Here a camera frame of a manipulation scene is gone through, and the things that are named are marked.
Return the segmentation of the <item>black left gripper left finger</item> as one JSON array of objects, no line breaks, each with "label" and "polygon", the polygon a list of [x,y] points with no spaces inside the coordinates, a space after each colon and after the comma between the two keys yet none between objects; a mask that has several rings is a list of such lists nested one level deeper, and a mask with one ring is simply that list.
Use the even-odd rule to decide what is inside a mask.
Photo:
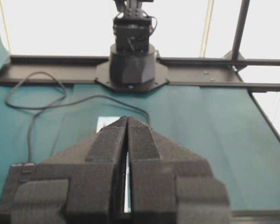
[{"label": "black left gripper left finger", "polygon": [[37,163],[29,182],[9,171],[0,216],[12,224],[106,224],[122,209],[126,125],[121,117],[98,133]]}]

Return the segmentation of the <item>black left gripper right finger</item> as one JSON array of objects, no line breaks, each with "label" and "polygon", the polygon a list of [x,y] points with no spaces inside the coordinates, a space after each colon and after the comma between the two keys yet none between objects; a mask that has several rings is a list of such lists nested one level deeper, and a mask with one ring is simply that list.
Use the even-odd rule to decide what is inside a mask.
[{"label": "black left gripper right finger", "polygon": [[128,118],[132,218],[135,224],[228,224],[225,185],[209,162]]}]

